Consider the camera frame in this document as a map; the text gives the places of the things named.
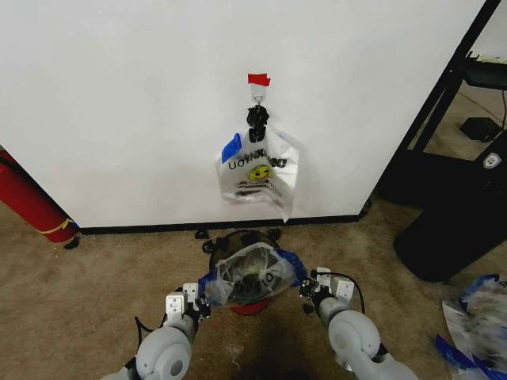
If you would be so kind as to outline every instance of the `gray robot arm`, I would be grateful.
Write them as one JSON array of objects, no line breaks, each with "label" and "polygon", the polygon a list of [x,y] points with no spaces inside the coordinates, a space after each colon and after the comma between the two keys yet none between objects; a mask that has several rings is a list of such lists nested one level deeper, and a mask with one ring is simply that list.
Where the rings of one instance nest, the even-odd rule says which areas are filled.
[{"label": "gray robot arm", "polygon": [[210,307],[197,298],[198,285],[185,283],[181,291],[166,296],[166,319],[160,329],[141,343],[135,358],[115,374],[102,380],[180,380],[189,369],[192,342]]},{"label": "gray robot arm", "polygon": [[396,361],[380,342],[379,330],[363,313],[349,310],[354,282],[333,276],[328,268],[317,268],[314,279],[306,279],[299,293],[312,299],[328,330],[335,360],[354,372],[358,380],[417,380],[415,373]]},{"label": "gray robot arm", "polygon": [[[338,364],[353,371],[358,380],[417,380],[412,370],[396,361],[380,343],[379,331],[370,318],[349,309],[354,282],[317,268],[314,278],[299,289],[308,297],[328,330]],[[199,322],[210,315],[205,298],[197,298],[198,285],[184,284],[166,296],[162,327],[151,332],[135,358],[118,373],[102,380],[180,380],[190,364],[191,344]]]}]

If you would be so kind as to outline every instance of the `baseboard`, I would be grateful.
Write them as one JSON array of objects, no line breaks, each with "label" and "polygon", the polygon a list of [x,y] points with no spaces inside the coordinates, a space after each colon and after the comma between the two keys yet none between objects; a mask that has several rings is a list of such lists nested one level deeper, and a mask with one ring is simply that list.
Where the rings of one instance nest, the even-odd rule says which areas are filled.
[{"label": "baseboard", "polygon": [[225,230],[227,228],[257,228],[272,226],[299,226],[303,224],[329,224],[357,222],[359,215],[320,216],[315,218],[293,218],[284,223],[281,219],[239,220],[235,222],[157,224],[153,226],[113,226],[81,228],[83,235],[138,234],[142,232],[165,232],[187,230]]}]

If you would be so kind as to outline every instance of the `clear plastic bag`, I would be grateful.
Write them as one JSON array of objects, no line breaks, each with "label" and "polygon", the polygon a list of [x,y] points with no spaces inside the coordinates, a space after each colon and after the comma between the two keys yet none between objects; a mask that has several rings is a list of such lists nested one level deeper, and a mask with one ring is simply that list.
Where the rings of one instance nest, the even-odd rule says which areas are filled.
[{"label": "clear plastic bag", "polygon": [[220,260],[199,288],[213,306],[249,305],[299,285],[306,275],[294,253],[261,242]]}]

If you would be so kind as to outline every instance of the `plastic bag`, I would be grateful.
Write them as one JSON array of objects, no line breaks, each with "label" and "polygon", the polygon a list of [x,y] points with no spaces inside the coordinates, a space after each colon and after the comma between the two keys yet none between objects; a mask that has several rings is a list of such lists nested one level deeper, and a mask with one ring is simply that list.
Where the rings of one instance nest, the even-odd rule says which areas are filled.
[{"label": "plastic bag", "polygon": [[507,282],[500,275],[476,279],[458,303],[443,301],[456,348],[443,338],[436,347],[455,368],[454,380],[507,380]]},{"label": "plastic bag", "polygon": [[199,289],[213,306],[249,305],[299,286],[305,277],[304,265],[294,253],[261,242],[219,260],[199,280]]},{"label": "plastic bag", "polygon": [[287,222],[298,175],[298,150],[269,127],[260,142],[237,133],[217,161],[220,191],[230,203],[266,202]]}]

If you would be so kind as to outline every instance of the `fire extinguisher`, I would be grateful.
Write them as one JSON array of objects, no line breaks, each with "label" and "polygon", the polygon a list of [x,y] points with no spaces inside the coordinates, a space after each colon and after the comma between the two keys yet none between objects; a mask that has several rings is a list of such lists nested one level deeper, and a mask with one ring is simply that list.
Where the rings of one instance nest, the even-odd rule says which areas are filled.
[{"label": "fire extinguisher", "polygon": [[0,200],[54,243],[78,232],[76,225],[5,151],[0,151]]}]

